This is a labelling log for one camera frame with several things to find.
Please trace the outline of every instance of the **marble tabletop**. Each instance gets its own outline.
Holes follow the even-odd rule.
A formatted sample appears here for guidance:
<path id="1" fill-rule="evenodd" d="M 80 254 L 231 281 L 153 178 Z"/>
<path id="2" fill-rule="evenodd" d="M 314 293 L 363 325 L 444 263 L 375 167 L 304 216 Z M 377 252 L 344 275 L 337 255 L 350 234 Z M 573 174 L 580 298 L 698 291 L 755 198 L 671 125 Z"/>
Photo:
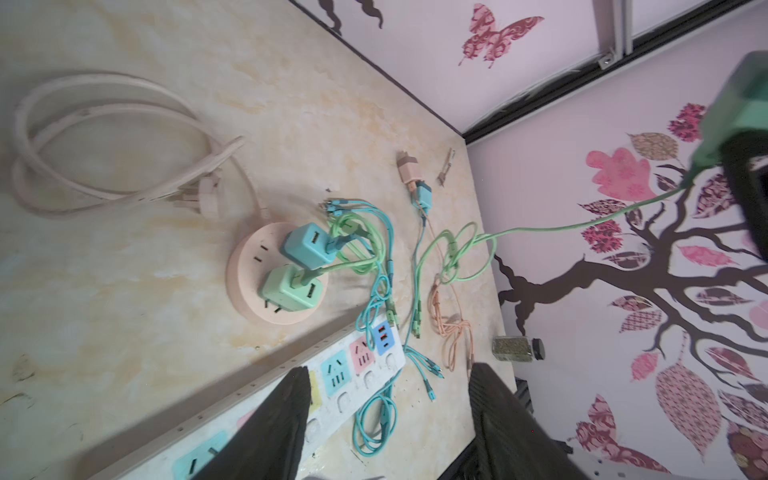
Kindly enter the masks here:
<path id="1" fill-rule="evenodd" d="M 409 258 L 419 219 L 395 167 L 419 159 L 432 185 L 436 229 L 480 221 L 462 138 L 287 0 L 6 2 L 0 29 L 3 95 L 0 167 L 14 156 L 14 104 L 62 74 L 113 71 L 181 94 L 221 137 L 243 135 L 239 157 L 255 173 L 275 221 L 322 222 L 327 197 L 363 198 L 394 223 L 394 298 L 411 300 Z M 40 105 L 134 95 L 73 88 Z M 457 150 L 444 187 L 436 178 Z M 73 178 L 114 190 L 146 187 L 206 153 L 191 129 L 125 115 L 87 121 L 43 155 Z M 250 322 L 231 306 L 224 267 L 237 242 L 261 225 L 231 162 L 223 166 L 226 215 L 215 223 L 170 202 L 71 220 L 23 211 L 0 180 L 0 478 L 82 480 L 250 380 L 351 323 L 371 278 L 331 274 L 306 321 Z M 36 179 L 51 204 L 81 201 Z M 462 264 L 479 268 L 479 247 Z M 431 278 L 432 258 L 425 268 Z M 422 286 L 425 293 L 428 280 Z M 514 388 L 511 364 L 493 360 L 503 334 L 490 271 L 456 287 L 472 322 L 477 361 Z M 446 300 L 446 314 L 455 304 Z M 445 365 L 445 342 L 425 319 L 413 346 Z M 399 422 L 384 452 L 358 456 L 348 421 L 300 469 L 299 478 L 436 478 L 474 436 L 465 347 L 458 368 L 432 386 L 408 365 L 396 384 Z"/>

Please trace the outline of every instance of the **pink butterfly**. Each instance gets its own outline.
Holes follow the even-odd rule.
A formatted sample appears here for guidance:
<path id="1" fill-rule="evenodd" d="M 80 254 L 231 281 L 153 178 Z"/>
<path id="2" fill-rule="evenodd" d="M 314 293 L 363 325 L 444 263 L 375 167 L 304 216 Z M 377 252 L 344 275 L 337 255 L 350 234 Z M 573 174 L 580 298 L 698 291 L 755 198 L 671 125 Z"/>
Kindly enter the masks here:
<path id="1" fill-rule="evenodd" d="M 482 3 L 475 3 L 475 12 L 472 14 L 472 22 L 469 31 L 474 35 L 464 42 L 464 58 L 473 59 L 480 55 L 486 48 L 485 60 L 491 62 L 509 51 L 512 40 L 517 40 L 528 33 L 534 25 L 544 20 L 544 17 L 528 17 L 496 31 L 496 19 L 491 9 Z"/>

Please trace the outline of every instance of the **tree decal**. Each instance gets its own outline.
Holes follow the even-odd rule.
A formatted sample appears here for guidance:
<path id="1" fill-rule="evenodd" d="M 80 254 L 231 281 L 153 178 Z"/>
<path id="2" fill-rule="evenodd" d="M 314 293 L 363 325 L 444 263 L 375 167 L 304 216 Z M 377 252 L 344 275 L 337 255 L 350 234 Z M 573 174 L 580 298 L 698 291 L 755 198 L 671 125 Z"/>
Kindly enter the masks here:
<path id="1" fill-rule="evenodd" d="M 686 105 L 669 123 L 669 130 L 685 142 L 700 140 L 698 122 L 704 110 L 701 105 Z M 651 182 L 661 192 L 673 190 L 687 173 L 677 158 L 675 138 L 653 132 L 630 134 L 629 138 L 634 152 L 622 147 L 612 155 L 600 151 L 587 155 L 587 166 L 599 169 L 592 181 L 608 198 L 588 200 L 579 206 L 596 217 L 655 197 Z M 516 324 L 523 335 L 538 304 L 556 303 L 575 289 L 587 289 L 599 280 L 626 292 L 609 303 L 610 308 L 627 311 L 617 333 L 629 336 L 637 335 L 637 331 L 654 332 L 648 349 L 637 352 L 627 378 L 648 381 L 655 377 L 660 407 L 701 454 L 702 461 L 707 447 L 727 427 L 727 422 L 723 423 L 726 414 L 735 421 L 747 422 L 756 432 L 768 431 L 768 412 L 744 398 L 768 402 L 768 387 L 748 364 L 751 356 L 768 358 L 768 349 L 743 345 L 707 328 L 725 324 L 736 327 L 754 343 L 768 343 L 768 336 L 755 330 L 755 326 L 768 328 L 768 302 L 760 303 L 768 294 L 768 286 L 757 278 L 768 274 L 768 264 L 756 253 L 744 222 L 711 226 L 712 217 L 734 204 L 725 177 L 709 170 L 708 175 L 702 174 L 675 197 L 583 230 L 585 255 L 557 278 L 529 282 L 495 256 L 510 287 L 498 293 L 499 302 L 515 304 Z M 689 222 L 681 229 L 686 219 Z M 729 236 L 729 244 L 722 238 L 734 232 L 742 232 L 740 245 L 734 245 L 734 235 Z M 711 273 L 679 276 L 671 271 L 672 259 L 691 265 L 694 272 Z M 751 287 L 755 295 L 743 298 L 729 289 L 740 284 Z M 749 305 L 743 307 L 749 310 L 749 318 L 723 313 L 724 306 L 733 308 L 746 303 L 753 305 L 751 310 Z M 703 322 L 692 323 L 684 313 L 692 313 Z M 673 365 L 657 369 L 661 359 L 667 359 L 661 340 L 675 328 L 684 331 L 680 355 Z M 675 354 L 667 364 L 674 361 Z M 686 360 L 700 363 L 711 375 L 700 378 L 684 366 Z M 715 386 L 727 387 L 721 390 Z M 760 469 L 768 461 L 747 462 L 740 457 L 738 465 L 743 471 L 748 467 Z M 768 478 L 768 469 L 762 471 L 762 476 L 754 475 L 750 470 L 749 478 Z"/>

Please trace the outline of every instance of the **black trim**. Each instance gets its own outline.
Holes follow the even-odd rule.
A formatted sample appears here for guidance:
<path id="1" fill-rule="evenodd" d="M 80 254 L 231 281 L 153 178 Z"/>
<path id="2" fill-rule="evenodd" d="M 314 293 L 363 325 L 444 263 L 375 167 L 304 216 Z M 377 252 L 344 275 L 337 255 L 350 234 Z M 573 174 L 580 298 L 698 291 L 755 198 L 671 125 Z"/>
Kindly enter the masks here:
<path id="1" fill-rule="evenodd" d="M 392 77 L 391 77 L 389 74 L 387 74 L 387 72 L 383 71 L 383 70 L 382 70 L 382 69 L 381 69 L 381 68 L 380 68 L 380 67 L 379 67 L 377 64 L 375 64 L 375 63 L 373 63 L 372 61 L 370 61 L 370 60 L 369 60 L 369 59 L 368 59 L 368 58 L 367 58 L 365 55 L 363 55 L 362 53 L 360 53 L 359 51 L 357 51 L 357 50 L 356 50 L 356 49 L 355 49 L 355 48 L 354 48 L 352 45 L 350 45 L 349 43 L 347 43 L 347 42 L 346 42 L 346 41 L 345 41 L 343 38 L 339 37 L 339 36 L 338 36 L 338 35 L 337 35 L 337 34 L 336 34 L 336 33 L 335 33 L 333 30 L 331 30 L 331 28 L 330 28 L 328 25 L 326 25 L 326 24 L 325 24 L 325 23 L 324 23 L 322 20 L 320 20 L 319 18 L 317 18 L 315 15 L 313 15 L 313 14 L 312 14 L 312 12 L 310 12 L 309 10 L 307 10 L 306 8 L 304 8 L 304 7 L 303 7 L 301 4 L 299 4 L 299 3 L 298 3 L 296 0 L 288 0 L 288 2 L 291 2 L 291 3 L 293 3 L 293 4 L 296 6 L 296 8 L 298 8 L 299 10 L 301 10 L 302 12 L 304 12 L 305 14 L 307 14 L 307 15 L 308 15 L 308 16 L 309 16 L 309 17 L 310 17 L 312 20 L 314 20 L 314 21 L 315 21 L 315 23 L 317 23 L 318 25 L 320 25 L 321 27 L 323 27 L 323 29 L 324 29 L 325 31 L 327 31 L 328 33 L 330 33 L 331 35 L 333 35 L 333 37 L 334 37 L 334 38 L 336 38 L 336 39 L 338 39 L 340 42 L 342 42 L 342 43 L 343 43 L 343 44 L 344 44 L 344 45 L 345 45 L 345 46 L 346 46 L 346 47 L 347 47 L 349 50 L 351 50 L 352 52 L 354 52 L 354 54 L 355 54 L 355 55 L 357 55 L 358 57 L 360 57 L 360 59 L 362 59 L 362 60 L 363 60 L 365 63 L 367 63 L 368 65 L 372 66 L 372 67 L 373 67 L 373 68 L 374 68 L 374 69 L 375 69 L 377 72 L 379 72 L 380 74 L 384 75 L 384 77 L 385 77 L 387 80 L 391 81 L 391 82 L 392 82 L 393 84 L 395 84 L 395 85 L 396 85 L 396 86 L 397 86 L 397 87 L 398 87 L 400 90 L 404 91 L 404 92 L 405 92 L 405 93 L 406 93 L 406 94 L 407 94 L 407 95 L 408 95 L 410 98 L 414 99 L 414 100 L 416 101 L 416 103 L 418 103 L 419 105 L 421 105 L 422 107 L 424 107 L 424 108 L 425 108 L 425 109 L 426 109 L 426 110 L 427 110 L 429 113 L 431 113 L 431 114 L 435 115 L 435 116 L 438 118 L 438 120 L 440 120 L 442 123 L 446 124 L 446 125 L 448 126 L 448 128 L 450 128 L 451 130 L 453 130 L 454 132 L 456 132 L 456 134 L 458 134 L 458 135 L 461 135 L 461 134 L 462 134 L 462 132 L 460 132 L 460 131 L 456 130 L 456 129 L 455 129 L 455 127 L 454 127 L 453 125 L 451 125 L 450 123 L 448 123 L 446 119 L 444 119 L 444 118 L 443 118 L 443 117 L 441 117 L 440 115 L 436 114 L 434 110 L 432 110 L 430 107 L 428 107 L 428 106 L 427 106 L 427 105 L 426 105 L 426 104 L 425 104 L 423 101 L 419 100 L 419 99 L 418 99 L 418 98 L 417 98 L 417 97 L 416 97 L 414 94 L 412 94 L 412 93 L 411 93 L 411 92 L 408 90 L 408 88 L 405 88 L 405 87 L 403 87 L 403 86 L 400 84 L 400 82 L 398 82 L 397 80 L 395 80 L 394 78 L 392 78 Z"/>
<path id="2" fill-rule="evenodd" d="M 634 50 L 631 55 L 617 61 L 610 68 L 601 70 L 596 61 L 591 61 L 586 65 L 582 65 L 577 72 L 566 74 L 554 80 L 552 83 L 547 84 L 534 96 L 530 98 L 526 97 L 507 105 L 482 123 L 466 131 L 462 135 L 464 141 L 467 144 L 477 141 L 485 135 L 491 134 L 499 128 L 530 114 L 534 110 L 538 110 L 546 104 L 584 87 L 586 84 L 597 80 L 603 75 L 611 73 L 616 68 L 620 68 L 644 55 L 648 55 L 667 43 L 677 40 L 678 38 L 691 33 L 693 30 L 703 27 L 716 18 L 719 18 L 726 13 L 730 13 L 736 8 L 752 1 L 754 0 L 712 0 L 711 2 L 707 2 L 691 12 L 688 12 L 686 15 L 675 18 L 673 21 L 660 26 L 656 30 L 649 31 L 647 34 L 635 38 Z"/>

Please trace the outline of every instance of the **white power cord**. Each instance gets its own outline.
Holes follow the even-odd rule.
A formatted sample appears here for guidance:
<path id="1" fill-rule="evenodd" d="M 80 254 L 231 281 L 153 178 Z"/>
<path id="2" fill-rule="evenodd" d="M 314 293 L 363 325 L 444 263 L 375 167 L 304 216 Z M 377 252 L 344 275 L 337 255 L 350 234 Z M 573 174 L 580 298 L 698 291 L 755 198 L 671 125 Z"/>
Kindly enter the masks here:
<path id="1" fill-rule="evenodd" d="M 50 124 L 46 125 L 34 136 L 34 138 L 30 139 L 28 133 L 29 114 L 32 108 L 43 97 L 63 88 L 102 84 L 128 85 L 159 92 L 181 104 L 189 112 L 189 114 L 182 114 L 178 111 L 171 110 L 170 108 L 149 104 L 105 104 L 99 105 L 97 107 L 82 108 L 67 114 L 64 117 L 61 117 L 58 120 L 52 121 Z M 195 127 L 197 130 L 203 132 L 208 137 L 209 142 L 213 146 L 212 151 L 206 157 L 200 159 L 197 163 L 184 168 L 181 172 L 174 175 L 172 178 L 155 184 L 152 187 L 135 192 L 115 192 L 92 187 L 86 184 L 80 184 L 72 179 L 67 178 L 61 172 L 54 169 L 51 165 L 45 163 L 45 161 L 43 161 L 42 158 L 40 158 L 38 155 L 38 152 L 51 139 L 72 125 L 78 124 L 91 118 L 100 117 L 102 115 L 126 113 L 159 115 L 161 117 L 173 118 L 187 125 L 190 125 L 191 127 Z M 232 158 L 251 186 L 254 195 L 254 203 L 256 204 L 262 220 L 269 221 L 269 212 L 266 208 L 263 207 L 263 202 L 260 201 L 253 177 L 250 175 L 247 168 L 242 163 L 238 162 L 237 159 L 233 156 L 233 154 L 238 149 L 245 145 L 245 138 L 236 137 L 233 140 L 223 144 L 223 142 L 216 139 L 215 134 L 208 126 L 197 120 L 194 109 L 189 104 L 189 102 L 184 100 L 181 96 L 168 90 L 167 88 L 152 81 L 144 80 L 143 78 L 130 77 L 121 74 L 82 74 L 56 78 L 52 81 L 45 82 L 44 84 L 33 88 L 27 94 L 27 96 L 22 99 L 14 111 L 13 142 L 16 146 L 16 150 L 18 151 L 18 158 L 16 158 L 16 161 L 12 167 L 13 191 L 18 202 L 23 207 L 41 217 L 70 217 L 72 215 L 81 214 L 91 210 L 103 209 L 107 207 L 129 207 L 138 204 L 145 204 L 154 200 L 161 199 L 163 197 L 168 197 L 169 195 L 173 195 L 178 192 L 182 185 L 189 184 L 193 180 L 210 174 L 228 158 Z M 30 167 L 38 174 L 51 178 L 52 180 L 55 180 L 72 190 L 76 190 L 77 192 L 89 195 L 102 201 L 86 207 L 68 209 L 51 209 L 48 207 L 43 207 L 35 200 L 35 198 L 33 198 L 29 191 L 26 182 L 26 173 L 28 167 Z"/>

